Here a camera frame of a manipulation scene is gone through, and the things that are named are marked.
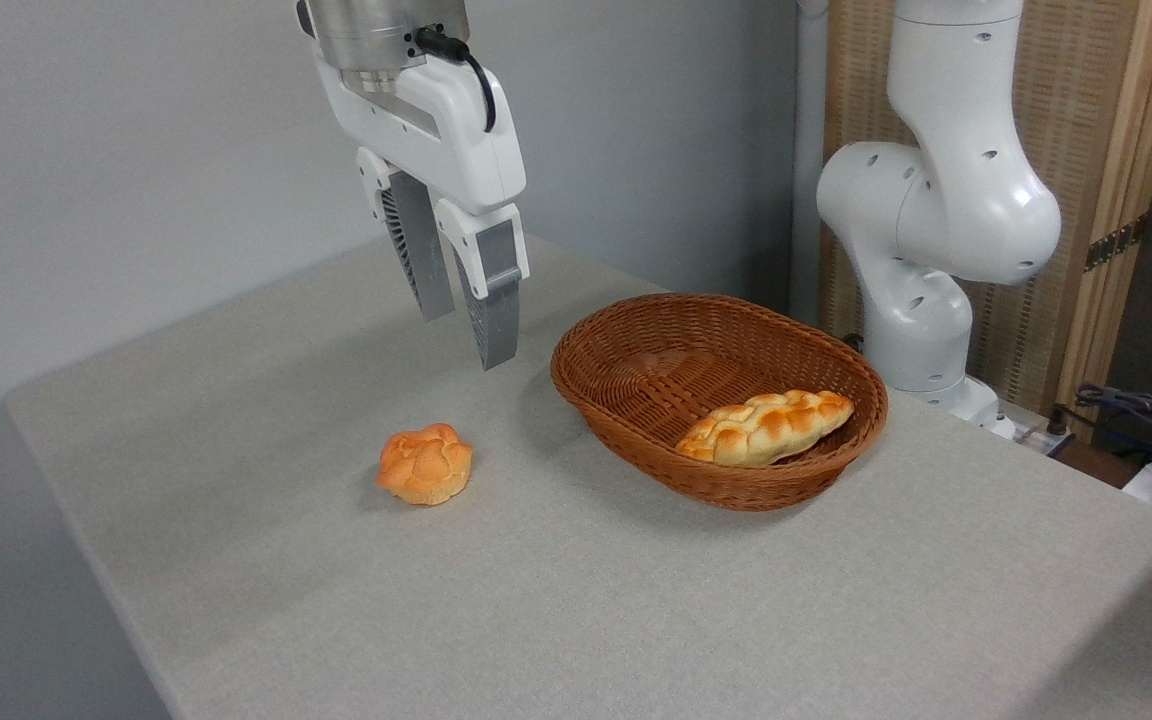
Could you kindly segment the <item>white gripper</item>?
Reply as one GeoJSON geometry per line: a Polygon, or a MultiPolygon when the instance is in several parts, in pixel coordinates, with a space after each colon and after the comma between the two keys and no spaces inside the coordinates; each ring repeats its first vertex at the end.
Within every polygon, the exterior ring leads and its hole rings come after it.
{"type": "Polygon", "coordinates": [[[332,67],[321,51],[314,63],[338,123],[361,146],[370,213],[388,232],[422,319],[454,311],[442,232],[483,369],[511,361],[530,268],[518,209],[509,204],[524,192],[526,173],[503,88],[488,79],[495,124],[486,132],[482,85],[467,65],[430,58],[399,71],[393,91],[364,92],[356,73],[332,67]],[[445,197],[435,218],[429,188],[445,197]]]}

